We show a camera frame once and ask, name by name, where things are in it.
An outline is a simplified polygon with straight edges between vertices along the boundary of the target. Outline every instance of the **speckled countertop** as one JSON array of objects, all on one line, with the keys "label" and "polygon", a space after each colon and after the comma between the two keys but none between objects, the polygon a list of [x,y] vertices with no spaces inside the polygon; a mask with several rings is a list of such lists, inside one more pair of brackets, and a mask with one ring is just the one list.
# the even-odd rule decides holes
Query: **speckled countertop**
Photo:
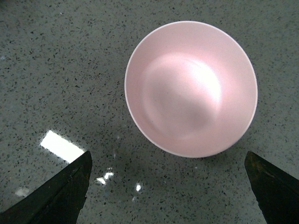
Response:
[{"label": "speckled countertop", "polygon": [[[52,130],[92,153],[78,224],[265,224],[243,162],[252,150],[299,178],[298,8],[296,0],[1,0],[0,211],[67,166],[40,146]],[[204,159],[156,148],[135,126],[124,96],[135,46],[182,20],[235,38],[258,81],[249,130]],[[111,170],[106,185],[97,181]]]}]

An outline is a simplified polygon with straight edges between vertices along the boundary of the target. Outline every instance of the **gray granite surface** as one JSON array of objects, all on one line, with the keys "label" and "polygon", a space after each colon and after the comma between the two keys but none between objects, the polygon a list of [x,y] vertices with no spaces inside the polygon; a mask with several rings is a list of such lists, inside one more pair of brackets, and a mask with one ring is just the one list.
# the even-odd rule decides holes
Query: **gray granite surface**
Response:
[{"label": "gray granite surface", "polygon": [[[299,178],[298,8],[297,0],[0,0],[0,211],[67,166],[40,146],[52,130],[92,153],[78,224],[265,224],[243,162],[252,150]],[[151,144],[124,96],[139,41],[183,20],[235,38],[258,81],[249,130],[204,159]]]}]

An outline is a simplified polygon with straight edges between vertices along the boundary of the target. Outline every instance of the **countertop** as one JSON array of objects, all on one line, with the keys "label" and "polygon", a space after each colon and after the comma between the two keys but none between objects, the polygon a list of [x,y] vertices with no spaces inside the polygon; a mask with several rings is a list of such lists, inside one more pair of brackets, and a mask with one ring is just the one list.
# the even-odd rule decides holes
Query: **countertop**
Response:
[{"label": "countertop", "polygon": [[[251,150],[299,178],[298,8],[295,0],[0,1],[0,211],[68,165],[40,145],[51,130],[92,154],[78,224],[265,224],[244,159]],[[185,20],[237,40],[258,83],[248,131],[201,159],[150,143],[124,95],[136,45]]]}]

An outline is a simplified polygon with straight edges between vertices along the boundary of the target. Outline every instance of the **bowl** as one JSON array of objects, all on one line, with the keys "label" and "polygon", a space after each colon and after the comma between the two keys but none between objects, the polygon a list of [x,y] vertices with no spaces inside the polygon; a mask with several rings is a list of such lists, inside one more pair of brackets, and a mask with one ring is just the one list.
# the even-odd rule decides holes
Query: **bowl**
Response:
[{"label": "bowl", "polygon": [[235,144],[252,122],[257,83],[241,46],[196,21],[161,26],[135,48],[125,96],[137,127],[157,147],[207,157]]}]

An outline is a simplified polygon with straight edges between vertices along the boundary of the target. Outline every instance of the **bowl rim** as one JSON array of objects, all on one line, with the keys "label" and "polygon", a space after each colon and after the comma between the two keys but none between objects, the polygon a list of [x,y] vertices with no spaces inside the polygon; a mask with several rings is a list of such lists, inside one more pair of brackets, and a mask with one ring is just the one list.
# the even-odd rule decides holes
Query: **bowl rim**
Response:
[{"label": "bowl rim", "polygon": [[[181,153],[175,153],[171,150],[168,150],[167,148],[164,148],[162,147],[161,145],[157,144],[154,140],[152,140],[142,129],[141,127],[139,126],[138,122],[136,121],[134,115],[133,115],[133,112],[130,108],[130,105],[129,105],[129,102],[128,102],[128,95],[127,95],[127,77],[128,77],[128,69],[129,69],[129,66],[131,64],[131,61],[132,61],[132,58],[134,57],[134,54],[135,52],[139,49],[140,45],[149,37],[151,36],[153,33],[157,32],[158,30],[160,29],[163,29],[164,27],[167,27],[167,26],[171,26],[171,25],[175,25],[175,24],[178,24],[178,23],[194,23],[194,24],[198,24],[198,25],[203,25],[203,26],[208,26],[212,29],[216,29],[217,31],[225,34],[226,36],[228,36],[235,44],[237,47],[239,47],[239,49],[241,50],[241,52],[244,54],[248,64],[250,65],[250,68],[251,68],[251,72],[253,74],[253,77],[254,77],[254,80],[255,80],[255,92],[256,92],[256,95],[255,95],[255,105],[254,105],[254,110],[252,112],[252,115],[251,115],[251,118],[248,122],[248,124],[246,125],[246,128],[244,128],[243,132],[240,133],[238,135],[238,138],[236,141],[232,142],[229,144],[229,146],[225,146],[225,147],[221,147],[219,150],[217,150],[217,152],[213,152],[213,153],[205,153],[205,154],[201,154],[199,156],[194,156],[194,155],[187,155],[187,154],[181,154]],[[128,110],[130,112],[130,115],[135,123],[135,125],[138,127],[138,129],[141,131],[141,133],[151,142],[153,143],[155,146],[157,146],[158,148],[170,153],[170,154],[173,154],[173,155],[177,155],[177,156],[181,156],[181,157],[185,157],[185,158],[205,158],[205,157],[209,157],[209,156],[212,156],[212,155],[216,155],[216,154],[219,154],[219,153],[222,153],[224,152],[225,150],[229,149],[230,147],[232,147],[236,142],[238,142],[242,137],[243,135],[247,132],[249,126],[251,125],[252,121],[253,121],[253,118],[255,116],[255,113],[256,113],[256,108],[257,108],[257,102],[258,102],[258,86],[257,86],[257,79],[256,79],[256,74],[255,74],[255,71],[254,71],[254,68],[253,68],[253,65],[248,57],[248,55],[246,54],[246,52],[244,51],[244,49],[240,46],[240,44],[233,38],[231,37],[229,34],[227,34],[226,32],[224,32],[223,30],[213,26],[213,25],[210,25],[210,24],[207,24],[207,23],[204,23],[204,22],[199,22],[199,21],[176,21],[176,22],[171,22],[171,23],[167,23],[165,25],[162,25],[156,29],[154,29],[153,31],[151,31],[149,34],[147,34],[139,43],[138,45],[135,47],[133,53],[131,54],[130,56],[130,59],[128,61],[128,64],[127,64],[127,68],[126,68],[126,74],[125,74],[125,82],[124,82],[124,89],[125,89],[125,98],[126,98],[126,103],[127,103],[127,107],[128,107]]]}]

